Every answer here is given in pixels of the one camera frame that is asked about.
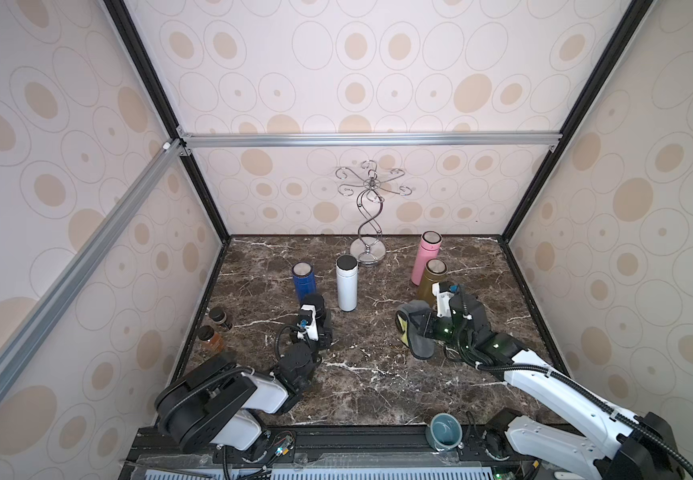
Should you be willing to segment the black thermos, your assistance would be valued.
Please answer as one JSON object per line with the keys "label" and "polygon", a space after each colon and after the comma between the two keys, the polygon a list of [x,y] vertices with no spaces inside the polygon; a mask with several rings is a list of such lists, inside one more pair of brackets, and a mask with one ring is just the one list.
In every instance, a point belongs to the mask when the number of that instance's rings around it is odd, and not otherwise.
{"label": "black thermos", "polygon": [[334,332],[332,331],[332,312],[326,308],[324,296],[314,293],[304,298],[304,304],[312,304],[316,306],[316,323],[318,324],[318,332],[320,332],[320,340],[316,342],[319,350],[328,350],[332,348],[334,341]]}

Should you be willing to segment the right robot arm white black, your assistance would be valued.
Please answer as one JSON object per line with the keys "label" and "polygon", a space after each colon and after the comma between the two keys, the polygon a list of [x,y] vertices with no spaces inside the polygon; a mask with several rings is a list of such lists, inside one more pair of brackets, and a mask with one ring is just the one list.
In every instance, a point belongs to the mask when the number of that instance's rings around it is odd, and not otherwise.
{"label": "right robot arm white black", "polygon": [[517,453],[583,479],[693,478],[693,465],[679,452],[666,420],[603,399],[515,337],[492,330],[483,304],[459,286],[438,294],[436,306],[413,300],[398,308],[395,325],[414,357],[430,358],[436,345],[449,348],[457,361],[527,393],[574,429],[503,408],[479,434],[480,447],[492,460]]}

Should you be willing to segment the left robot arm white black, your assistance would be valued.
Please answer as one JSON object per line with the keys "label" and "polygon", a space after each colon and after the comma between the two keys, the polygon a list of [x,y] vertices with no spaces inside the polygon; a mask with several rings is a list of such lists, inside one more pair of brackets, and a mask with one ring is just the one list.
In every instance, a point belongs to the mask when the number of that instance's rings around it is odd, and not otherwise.
{"label": "left robot arm white black", "polygon": [[158,430],[184,453],[210,444],[246,451],[264,433],[254,413],[290,411],[312,386],[320,363],[318,348],[304,341],[290,345],[268,373],[238,365],[230,352],[220,353],[158,394]]}

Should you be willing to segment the pink thermos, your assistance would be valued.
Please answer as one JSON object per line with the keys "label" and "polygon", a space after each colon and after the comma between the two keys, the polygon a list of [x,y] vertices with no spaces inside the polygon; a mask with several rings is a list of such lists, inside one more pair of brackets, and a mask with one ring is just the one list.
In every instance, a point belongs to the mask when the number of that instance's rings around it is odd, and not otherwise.
{"label": "pink thermos", "polygon": [[424,232],[424,234],[422,234],[420,237],[411,274],[411,282],[415,286],[420,286],[421,278],[427,262],[435,259],[438,256],[441,242],[441,235],[432,230]]}

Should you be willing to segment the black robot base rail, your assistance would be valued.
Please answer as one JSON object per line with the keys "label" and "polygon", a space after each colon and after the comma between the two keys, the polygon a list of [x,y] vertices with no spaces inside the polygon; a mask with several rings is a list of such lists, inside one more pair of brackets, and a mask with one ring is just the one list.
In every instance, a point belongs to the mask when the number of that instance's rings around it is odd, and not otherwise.
{"label": "black robot base rail", "polygon": [[154,428],[136,435],[124,479],[566,479],[553,465],[512,451],[489,455],[481,425],[438,452],[423,425],[284,426],[262,431],[246,451],[208,445],[190,454]]}

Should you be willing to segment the grey yellow cleaning cloth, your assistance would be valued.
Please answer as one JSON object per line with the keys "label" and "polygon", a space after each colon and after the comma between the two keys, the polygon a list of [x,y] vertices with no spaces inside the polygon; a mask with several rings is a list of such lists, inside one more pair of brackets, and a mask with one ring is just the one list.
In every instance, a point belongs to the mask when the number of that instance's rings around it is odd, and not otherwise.
{"label": "grey yellow cleaning cloth", "polygon": [[402,304],[395,312],[395,327],[401,334],[401,342],[415,359],[430,360],[434,356],[435,342],[425,336],[431,316],[432,309],[423,300]]}

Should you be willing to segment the gold thermos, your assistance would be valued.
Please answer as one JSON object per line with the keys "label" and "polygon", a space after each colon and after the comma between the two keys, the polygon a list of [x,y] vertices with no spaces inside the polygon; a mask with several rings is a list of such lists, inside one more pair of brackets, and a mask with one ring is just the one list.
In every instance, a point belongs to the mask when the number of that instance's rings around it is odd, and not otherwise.
{"label": "gold thermos", "polygon": [[416,298],[423,300],[430,307],[436,304],[436,297],[433,293],[434,284],[442,282],[446,278],[447,266],[444,261],[438,258],[428,260],[424,266],[420,284],[416,292]]}

